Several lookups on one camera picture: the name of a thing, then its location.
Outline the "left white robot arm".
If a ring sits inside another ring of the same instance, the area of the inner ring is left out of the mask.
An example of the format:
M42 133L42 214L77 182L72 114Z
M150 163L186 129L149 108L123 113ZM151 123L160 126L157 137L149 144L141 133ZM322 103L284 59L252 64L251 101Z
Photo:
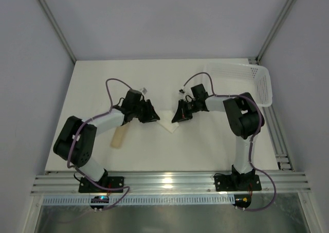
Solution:
M122 102L110 110L90 119L70 116L53 146L53 152L74 168L81 178L79 192L122 193L126 186L122 176L110 176L108 171L92 157L98 135L124 126L134 118L141 123L156 122L160 117L142 92L130 89Z

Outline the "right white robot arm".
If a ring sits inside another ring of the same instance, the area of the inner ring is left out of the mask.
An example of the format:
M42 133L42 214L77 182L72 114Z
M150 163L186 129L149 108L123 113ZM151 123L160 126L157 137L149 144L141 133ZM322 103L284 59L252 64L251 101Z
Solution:
M209 95L203 84L191 88L192 97L178 101L172 123L191 120L197 112L226 113L231 131L236 136L235 161L230 174L214 174L214 184L220 191L260 191L260 178L252 165L253 142L256 140L265 120L250 93L237 96L217 97Z

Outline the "white paper napkin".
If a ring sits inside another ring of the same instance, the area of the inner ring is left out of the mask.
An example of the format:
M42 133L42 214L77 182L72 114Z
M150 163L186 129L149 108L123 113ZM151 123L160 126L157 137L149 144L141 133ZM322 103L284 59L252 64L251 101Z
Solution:
M179 123L172 123L174 112L172 110L162 110L158 113L160 120L157 123L162 126L166 131L173 134L179 127Z

